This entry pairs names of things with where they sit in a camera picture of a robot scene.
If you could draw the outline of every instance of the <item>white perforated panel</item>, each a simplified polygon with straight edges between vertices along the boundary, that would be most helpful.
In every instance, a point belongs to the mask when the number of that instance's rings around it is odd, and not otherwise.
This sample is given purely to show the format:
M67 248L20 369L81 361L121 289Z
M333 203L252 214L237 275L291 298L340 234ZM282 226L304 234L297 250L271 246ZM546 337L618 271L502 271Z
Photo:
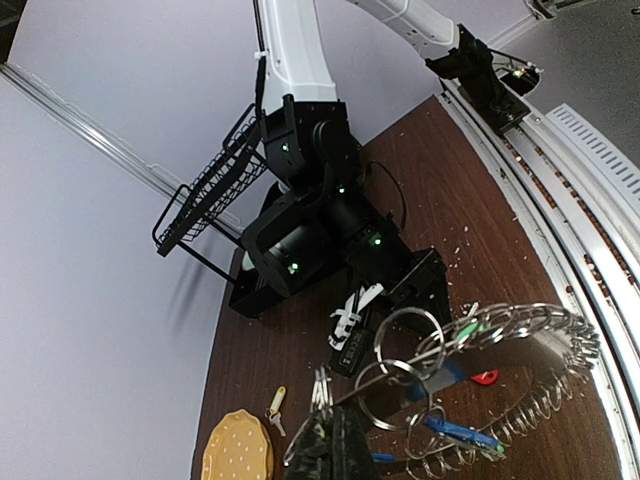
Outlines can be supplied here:
M566 104L547 114L640 214L640 170L602 133Z

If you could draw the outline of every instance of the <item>wooden table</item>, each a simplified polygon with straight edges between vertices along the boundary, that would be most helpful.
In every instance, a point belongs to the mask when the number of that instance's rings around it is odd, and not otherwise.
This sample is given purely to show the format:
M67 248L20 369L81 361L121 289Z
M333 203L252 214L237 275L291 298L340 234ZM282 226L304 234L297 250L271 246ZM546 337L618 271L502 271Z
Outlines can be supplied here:
M384 163L408 203L403 234L414 249L434 245L450 265L450 301L455 316L473 302L558 303L547 273L497 185L462 132L432 98L364 149L366 160ZM391 181L374 170L369 198L381 211L400 214ZM329 314L344 302L344 274L313 286L248 321L227 307L220 314L203 399L192 479L200 478L202 454L222 416L240 408L261 417L280 385L288 389L283 425L290 436L306 418L313 369L328 360ZM491 387L463 384L448 394L458 416L486 415L498 396L521 388L522 372L501 372ZM334 391L350 382L336 379ZM282 478L286 442L269 426L275 478ZM385 436L377 442L395 441ZM503 462L479 461L450 473L456 479L616 479L617 458L593 386L583 388L559 414L527 438L517 438ZM406 474L394 478L410 478Z

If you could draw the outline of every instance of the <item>yellow plate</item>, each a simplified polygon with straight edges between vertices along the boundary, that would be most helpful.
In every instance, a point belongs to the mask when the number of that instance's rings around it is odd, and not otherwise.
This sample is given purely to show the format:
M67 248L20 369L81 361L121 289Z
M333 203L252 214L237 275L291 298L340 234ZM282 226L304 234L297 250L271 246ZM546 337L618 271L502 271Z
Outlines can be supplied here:
M267 431L245 410L228 413L211 432L202 480L271 480L273 449Z

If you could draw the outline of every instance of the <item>white arm segment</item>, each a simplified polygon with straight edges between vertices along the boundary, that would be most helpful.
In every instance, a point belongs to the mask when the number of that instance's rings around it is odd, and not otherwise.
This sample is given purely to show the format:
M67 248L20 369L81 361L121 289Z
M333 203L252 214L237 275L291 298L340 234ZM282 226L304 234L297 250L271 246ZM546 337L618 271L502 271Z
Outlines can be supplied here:
M425 0L348 0L396 32L424 59L445 57L458 48L460 31Z
M262 108L269 115L291 94L297 102L335 102L314 0L260 0L267 57Z

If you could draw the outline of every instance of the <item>spiral binding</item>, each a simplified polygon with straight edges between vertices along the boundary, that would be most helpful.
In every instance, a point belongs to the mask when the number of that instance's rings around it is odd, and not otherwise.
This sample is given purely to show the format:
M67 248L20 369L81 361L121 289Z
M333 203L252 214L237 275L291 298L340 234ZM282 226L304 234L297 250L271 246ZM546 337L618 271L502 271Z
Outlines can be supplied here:
M515 407L500 417L492 418L489 425L481 429L506 447L513 444L515 437L528 436L542 421L549 420L554 412L558 412L563 402L571 400L574 395L571 378L588 382L586 372L593 368L595 359L599 356L600 344L595 328L584 317L554 305L494 305L447 325L443 330L452 340L444 345L437 338L441 333L434 332L419 345L416 357L407 363L418 370L424 370L439 363L443 350L444 356L449 357L472 349L485 350L501 342L541 332L563 335L568 339L568 348L562 355L564 369L559 372L550 370L545 381L535 381L532 389ZM410 454L410 438L411 428L407 433L407 454ZM481 456L490 457L477 447L438 437L431 440L418 462L426 473L426 478L441 479L449 471L458 471L472 465ZM415 480L424 480L413 471L415 465L415 460L408 460L406 473Z

